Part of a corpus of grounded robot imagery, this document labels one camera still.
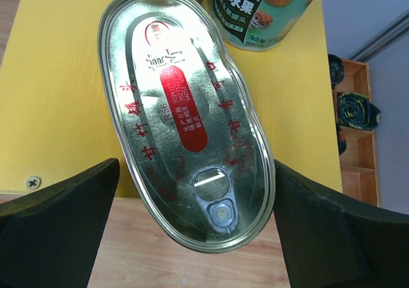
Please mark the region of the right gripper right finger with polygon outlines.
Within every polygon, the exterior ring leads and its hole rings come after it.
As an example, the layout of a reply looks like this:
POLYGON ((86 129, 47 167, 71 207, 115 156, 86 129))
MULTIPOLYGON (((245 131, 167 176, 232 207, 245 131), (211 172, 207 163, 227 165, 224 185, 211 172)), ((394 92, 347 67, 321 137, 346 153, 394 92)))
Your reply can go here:
POLYGON ((408 287, 408 215, 275 162, 274 217, 291 287, 408 287))

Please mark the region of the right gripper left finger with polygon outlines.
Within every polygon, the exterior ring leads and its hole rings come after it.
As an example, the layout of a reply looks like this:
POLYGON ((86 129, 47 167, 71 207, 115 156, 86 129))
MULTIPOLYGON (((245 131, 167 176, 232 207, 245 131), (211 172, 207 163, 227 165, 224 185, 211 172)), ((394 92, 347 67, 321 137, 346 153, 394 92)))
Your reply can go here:
POLYGON ((109 158, 1 204, 1 287, 87 287, 120 177, 109 158))

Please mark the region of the red fish tin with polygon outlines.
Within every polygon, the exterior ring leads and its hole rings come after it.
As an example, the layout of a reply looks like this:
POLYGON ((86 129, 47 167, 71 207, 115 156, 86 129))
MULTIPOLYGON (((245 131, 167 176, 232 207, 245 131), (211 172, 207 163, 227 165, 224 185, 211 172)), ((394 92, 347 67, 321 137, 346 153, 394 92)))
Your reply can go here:
POLYGON ((243 76, 195 0, 114 0, 98 29, 107 103, 130 175, 177 243, 222 253, 254 239, 275 167, 243 76))

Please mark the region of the green fruit can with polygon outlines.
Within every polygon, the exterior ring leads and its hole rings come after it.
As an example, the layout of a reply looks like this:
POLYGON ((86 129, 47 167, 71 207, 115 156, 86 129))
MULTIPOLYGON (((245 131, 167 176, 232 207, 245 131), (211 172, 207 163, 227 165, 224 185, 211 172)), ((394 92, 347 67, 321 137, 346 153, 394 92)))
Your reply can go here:
POLYGON ((313 0, 207 0, 223 39, 244 50, 268 50, 290 32, 313 0))

